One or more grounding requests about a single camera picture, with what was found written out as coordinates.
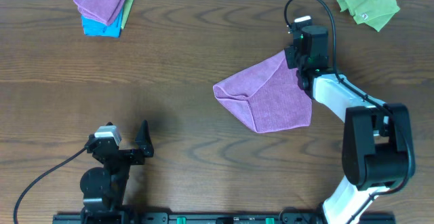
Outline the purple microfiber cloth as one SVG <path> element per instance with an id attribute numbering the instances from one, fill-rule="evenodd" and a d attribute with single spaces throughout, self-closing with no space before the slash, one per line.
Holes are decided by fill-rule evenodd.
<path id="1" fill-rule="evenodd" d="M 298 87 L 285 52 L 244 69 L 213 86 L 217 101 L 256 133 L 309 126 L 312 100 Z"/>

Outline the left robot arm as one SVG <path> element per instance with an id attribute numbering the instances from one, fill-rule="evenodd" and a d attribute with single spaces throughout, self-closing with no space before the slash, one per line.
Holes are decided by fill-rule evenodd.
<path id="1" fill-rule="evenodd" d="M 135 137 L 136 149 L 120 149 L 121 134 L 109 122 L 89 135 L 84 148 L 101 167 L 88 170 L 80 180 L 84 211 L 89 218 L 100 220 L 109 216 L 126 218 L 128 209 L 123 198 L 130 175 L 130 168 L 143 165 L 145 159 L 154 156 L 149 134 L 149 124 L 144 120 Z"/>

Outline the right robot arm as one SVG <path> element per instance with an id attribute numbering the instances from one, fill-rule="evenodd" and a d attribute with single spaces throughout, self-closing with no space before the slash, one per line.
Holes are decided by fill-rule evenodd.
<path id="1" fill-rule="evenodd" d="M 368 213 L 372 202 L 398 192 L 414 175 L 415 160 L 408 109 L 372 98 L 330 67 L 328 30 L 310 16 L 289 25 L 293 43 L 285 49 L 306 95 L 344 123 L 344 178 L 307 223 L 395 223 L 393 214 Z"/>

